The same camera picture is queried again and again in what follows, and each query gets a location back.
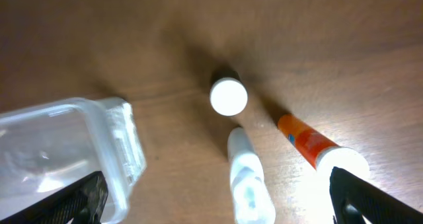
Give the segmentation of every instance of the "wood grain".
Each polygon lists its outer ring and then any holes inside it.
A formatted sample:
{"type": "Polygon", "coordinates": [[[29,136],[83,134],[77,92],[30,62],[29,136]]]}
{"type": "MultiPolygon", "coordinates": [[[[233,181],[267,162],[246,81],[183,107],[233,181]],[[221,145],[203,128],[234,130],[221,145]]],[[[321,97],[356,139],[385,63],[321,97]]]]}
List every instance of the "wood grain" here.
{"type": "Polygon", "coordinates": [[[0,0],[0,112],[72,96],[134,107],[148,168],[124,223],[233,223],[226,139],[244,126],[276,223],[330,223],[278,106],[361,152],[372,182],[423,211],[422,0],[0,0]],[[233,119],[208,101],[229,63],[233,119]]]}

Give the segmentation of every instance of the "blue mark on orange bottle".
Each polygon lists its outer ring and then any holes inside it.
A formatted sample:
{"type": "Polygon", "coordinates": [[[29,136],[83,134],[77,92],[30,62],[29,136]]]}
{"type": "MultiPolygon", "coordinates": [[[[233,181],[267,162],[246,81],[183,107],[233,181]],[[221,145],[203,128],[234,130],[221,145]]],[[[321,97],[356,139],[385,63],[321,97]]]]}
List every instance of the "blue mark on orange bottle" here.
{"type": "Polygon", "coordinates": [[[291,144],[293,146],[295,146],[295,137],[293,135],[289,134],[288,139],[289,139],[289,142],[291,142],[291,144]]]}

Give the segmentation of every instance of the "white bottle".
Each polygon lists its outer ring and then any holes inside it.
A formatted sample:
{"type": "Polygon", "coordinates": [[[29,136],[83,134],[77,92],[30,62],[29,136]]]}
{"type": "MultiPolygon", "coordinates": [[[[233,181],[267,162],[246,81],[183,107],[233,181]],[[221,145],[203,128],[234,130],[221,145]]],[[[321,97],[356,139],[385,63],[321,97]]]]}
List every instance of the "white bottle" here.
{"type": "Polygon", "coordinates": [[[264,184],[263,168],[243,128],[231,132],[227,146],[236,223],[274,224],[276,212],[264,184]]]}

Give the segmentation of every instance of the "wooden table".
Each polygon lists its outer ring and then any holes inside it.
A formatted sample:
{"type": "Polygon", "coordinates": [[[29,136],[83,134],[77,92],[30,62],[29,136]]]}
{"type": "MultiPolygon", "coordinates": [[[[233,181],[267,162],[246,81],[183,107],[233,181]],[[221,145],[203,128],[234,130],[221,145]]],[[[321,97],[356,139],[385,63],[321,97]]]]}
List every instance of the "wooden table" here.
{"type": "Polygon", "coordinates": [[[245,127],[276,223],[330,223],[278,106],[362,153],[371,181],[423,211],[423,0],[1,0],[0,111],[72,96],[134,107],[148,167],[124,223],[233,223],[227,136],[245,127]],[[232,119],[212,71],[247,89],[232,119]]]}

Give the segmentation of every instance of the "white plastic box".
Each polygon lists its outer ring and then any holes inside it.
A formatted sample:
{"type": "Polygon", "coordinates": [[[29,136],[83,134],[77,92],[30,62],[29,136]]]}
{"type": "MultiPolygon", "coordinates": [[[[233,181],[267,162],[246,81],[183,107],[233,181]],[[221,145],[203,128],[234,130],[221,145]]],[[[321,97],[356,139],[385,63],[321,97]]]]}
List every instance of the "white plastic box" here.
{"type": "Polygon", "coordinates": [[[101,170],[102,223],[119,223],[146,168],[132,108],[121,98],[70,98],[0,115],[0,220],[101,170]]]}

